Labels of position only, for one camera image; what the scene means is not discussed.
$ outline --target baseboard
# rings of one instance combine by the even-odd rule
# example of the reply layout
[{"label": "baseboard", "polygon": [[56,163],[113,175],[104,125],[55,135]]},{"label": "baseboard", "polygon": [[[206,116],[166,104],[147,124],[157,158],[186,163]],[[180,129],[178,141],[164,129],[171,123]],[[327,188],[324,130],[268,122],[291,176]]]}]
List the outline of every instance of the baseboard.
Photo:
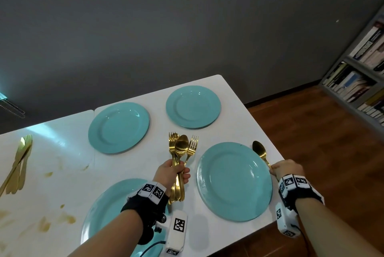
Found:
[{"label": "baseboard", "polygon": [[279,97],[282,97],[282,96],[285,96],[285,95],[288,95],[288,94],[291,94],[291,93],[294,93],[294,92],[297,92],[297,91],[301,91],[301,90],[304,90],[304,89],[312,87],[312,86],[315,86],[315,85],[319,84],[320,81],[321,81],[321,79],[315,80],[315,81],[312,81],[312,82],[309,82],[309,83],[305,83],[303,85],[300,85],[300,86],[297,86],[297,87],[294,87],[294,88],[291,88],[291,89],[288,89],[288,90],[285,90],[285,91],[281,91],[279,93],[272,94],[272,95],[263,97],[261,99],[257,99],[255,101],[252,101],[252,102],[249,102],[249,103],[246,103],[246,104],[244,104],[244,106],[246,108],[251,108],[251,107],[254,107],[256,105],[265,103],[267,101],[270,101],[270,100],[273,100],[273,99],[276,99],[276,98],[279,98]]}]

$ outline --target white table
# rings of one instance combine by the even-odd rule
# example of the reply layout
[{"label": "white table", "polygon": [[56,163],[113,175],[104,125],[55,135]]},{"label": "white table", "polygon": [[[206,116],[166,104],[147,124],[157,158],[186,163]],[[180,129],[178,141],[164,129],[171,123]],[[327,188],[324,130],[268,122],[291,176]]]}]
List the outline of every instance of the white table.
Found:
[{"label": "white table", "polygon": [[[0,219],[1,256],[65,257],[78,247],[84,217],[100,194],[94,189],[98,178],[88,142],[93,114],[84,111],[0,135],[0,185],[12,167],[20,138],[33,136],[24,188],[0,197],[0,218],[2,212],[10,212]],[[74,216],[76,222],[69,224],[63,214]],[[51,223],[47,232],[39,230],[43,217]]]},{"label": "white table", "polygon": [[[182,128],[174,124],[166,114],[165,105],[168,96],[174,90],[186,85],[207,87],[214,91],[221,101],[222,110],[218,119],[204,129]],[[261,216],[249,222],[238,223],[223,220],[213,214],[200,198],[196,186],[197,162],[209,147],[217,143],[238,142],[251,147],[252,142],[258,140],[265,146],[268,161],[271,164],[283,160],[281,154],[221,75],[120,102],[128,101],[144,106],[150,114],[151,123],[146,136],[129,151],[117,155],[95,152],[94,174],[98,177],[99,186],[94,189],[98,189],[99,194],[112,184],[126,178],[151,179],[157,167],[170,158],[168,132],[176,131],[179,134],[186,134],[189,138],[192,135],[199,136],[196,154],[188,162],[192,177],[189,184],[185,186],[185,201],[172,204],[172,209],[181,209],[188,214],[187,235],[181,256],[208,256],[276,220],[274,210],[279,196],[277,181],[274,178],[273,196],[269,208]],[[94,115],[98,115],[110,105],[97,108]]]}]

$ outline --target black wrist strap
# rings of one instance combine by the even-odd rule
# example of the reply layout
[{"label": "black wrist strap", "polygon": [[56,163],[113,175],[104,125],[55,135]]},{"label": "black wrist strap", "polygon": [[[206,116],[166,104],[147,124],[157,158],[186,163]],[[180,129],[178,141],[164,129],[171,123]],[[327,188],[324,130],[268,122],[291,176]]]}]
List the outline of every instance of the black wrist strap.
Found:
[{"label": "black wrist strap", "polygon": [[121,211],[135,210],[143,223],[143,234],[139,245],[147,244],[154,235],[152,227],[161,221],[166,210],[169,197],[165,195],[165,187],[156,182],[146,183],[136,195],[128,197]]},{"label": "black wrist strap", "polygon": [[299,198],[314,198],[324,204],[323,196],[304,176],[288,174],[282,177],[279,181],[279,195],[284,206],[296,213],[296,200]]}]

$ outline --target black cable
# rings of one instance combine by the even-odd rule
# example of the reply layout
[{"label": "black cable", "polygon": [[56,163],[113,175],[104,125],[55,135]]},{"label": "black cable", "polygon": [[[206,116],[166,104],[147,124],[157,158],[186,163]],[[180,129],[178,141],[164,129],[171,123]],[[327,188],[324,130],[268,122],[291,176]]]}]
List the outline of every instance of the black cable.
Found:
[{"label": "black cable", "polygon": [[307,249],[307,257],[310,257],[310,246],[308,245],[307,238],[306,238],[305,235],[303,234],[303,231],[300,230],[300,228],[299,228],[298,226],[296,226],[296,225],[291,224],[291,226],[294,227],[294,228],[296,228],[296,229],[298,229],[298,230],[300,231],[301,235],[302,235],[303,238],[304,238],[305,248]]},{"label": "black cable", "polygon": [[149,246],[147,249],[144,250],[144,252],[142,252],[142,254],[140,255],[140,257],[142,257],[149,249],[151,249],[154,245],[157,245],[157,244],[165,244],[166,241],[159,241],[159,242],[156,242],[156,243],[153,243],[151,246]]}]

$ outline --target bundle of cutlery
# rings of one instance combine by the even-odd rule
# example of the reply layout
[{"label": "bundle of cutlery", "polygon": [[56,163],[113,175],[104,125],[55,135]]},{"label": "bundle of cutlery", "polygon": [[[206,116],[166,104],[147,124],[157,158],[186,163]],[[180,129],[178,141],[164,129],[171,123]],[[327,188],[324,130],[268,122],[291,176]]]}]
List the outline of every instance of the bundle of cutlery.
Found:
[{"label": "bundle of cutlery", "polygon": [[0,197],[4,190],[7,194],[15,194],[18,190],[22,190],[25,184],[26,162],[31,154],[32,135],[22,137],[16,151],[15,161],[7,178],[0,187]]},{"label": "bundle of cutlery", "polygon": [[[182,156],[187,154],[184,167],[187,165],[189,158],[195,154],[199,137],[192,136],[188,144],[188,137],[186,135],[179,136],[178,133],[169,133],[169,153],[172,155],[172,166],[180,163]],[[172,186],[169,204],[175,201],[183,201],[185,199],[183,172],[177,174],[175,184]]]}]

